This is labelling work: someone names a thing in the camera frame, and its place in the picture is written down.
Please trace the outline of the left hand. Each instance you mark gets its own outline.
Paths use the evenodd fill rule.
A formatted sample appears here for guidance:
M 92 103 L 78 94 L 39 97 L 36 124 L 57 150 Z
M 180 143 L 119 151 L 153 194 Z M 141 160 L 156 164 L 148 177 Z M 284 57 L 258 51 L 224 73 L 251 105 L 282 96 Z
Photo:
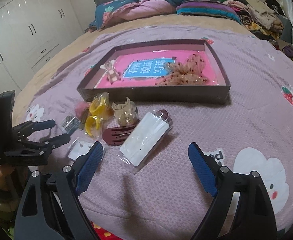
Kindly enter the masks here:
M 9 186 L 7 182 L 7 177 L 14 172 L 15 167 L 9 164 L 2 164 L 0 165 L 0 190 L 9 191 Z

